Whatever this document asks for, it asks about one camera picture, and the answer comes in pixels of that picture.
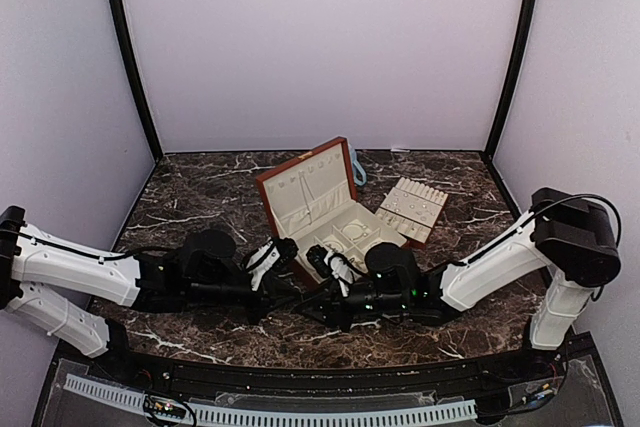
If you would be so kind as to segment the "red jewelry box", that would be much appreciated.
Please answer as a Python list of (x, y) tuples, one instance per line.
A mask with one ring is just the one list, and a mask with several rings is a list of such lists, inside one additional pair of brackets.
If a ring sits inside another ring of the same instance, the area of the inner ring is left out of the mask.
[(365, 255), (381, 242), (401, 248), (408, 241), (357, 201), (348, 142), (336, 137), (260, 174), (256, 184), (274, 235), (298, 246), (292, 265), (297, 279), (313, 289), (323, 277), (308, 262), (314, 245), (345, 255), (366, 269)]

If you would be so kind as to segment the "red jewelry display tray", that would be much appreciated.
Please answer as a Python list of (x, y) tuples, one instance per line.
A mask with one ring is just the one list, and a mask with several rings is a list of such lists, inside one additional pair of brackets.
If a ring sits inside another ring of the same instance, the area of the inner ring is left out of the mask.
[(386, 225), (424, 249), (449, 195), (401, 177), (375, 212)]

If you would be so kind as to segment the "light blue faceted mug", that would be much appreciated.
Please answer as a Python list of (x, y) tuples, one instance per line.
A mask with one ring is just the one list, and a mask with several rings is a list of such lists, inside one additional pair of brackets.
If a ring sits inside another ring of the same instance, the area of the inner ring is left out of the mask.
[(351, 145), (349, 145), (349, 156), (350, 156), (351, 167), (352, 167), (352, 172), (354, 177), (354, 183), (357, 186), (364, 186), (367, 182), (367, 174), (364, 168), (362, 167), (362, 165), (360, 164), (360, 162), (358, 161), (356, 149)]

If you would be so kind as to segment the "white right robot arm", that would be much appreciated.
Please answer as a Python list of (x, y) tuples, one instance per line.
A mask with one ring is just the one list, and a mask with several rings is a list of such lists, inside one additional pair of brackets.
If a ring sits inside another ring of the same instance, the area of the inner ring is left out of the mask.
[(510, 360), (511, 373), (530, 381), (547, 367), (548, 351), (560, 347), (587, 303), (620, 273), (621, 235), (620, 213), (608, 199), (540, 188), (531, 207), (501, 235), (428, 272), (418, 268), (411, 251), (389, 242), (366, 253), (365, 271), (345, 255), (314, 245), (306, 257), (325, 280), (295, 310), (343, 332), (360, 317), (439, 327), (507, 284), (552, 267), (550, 287), (528, 323), (526, 346)]

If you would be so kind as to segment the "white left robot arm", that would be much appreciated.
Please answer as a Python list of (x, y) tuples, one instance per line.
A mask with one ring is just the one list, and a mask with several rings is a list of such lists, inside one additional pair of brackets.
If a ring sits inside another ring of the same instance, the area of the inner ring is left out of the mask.
[(178, 248), (147, 246), (115, 253), (52, 236), (9, 206), (1, 214), (1, 307), (71, 344), (120, 383), (141, 374), (128, 351), (125, 327), (90, 314), (58, 293), (83, 292), (139, 312), (173, 313), (190, 307), (240, 305), (257, 323), (293, 292), (277, 274), (296, 257), (290, 238), (272, 237), (236, 263), (227, 233), (207, 229)]

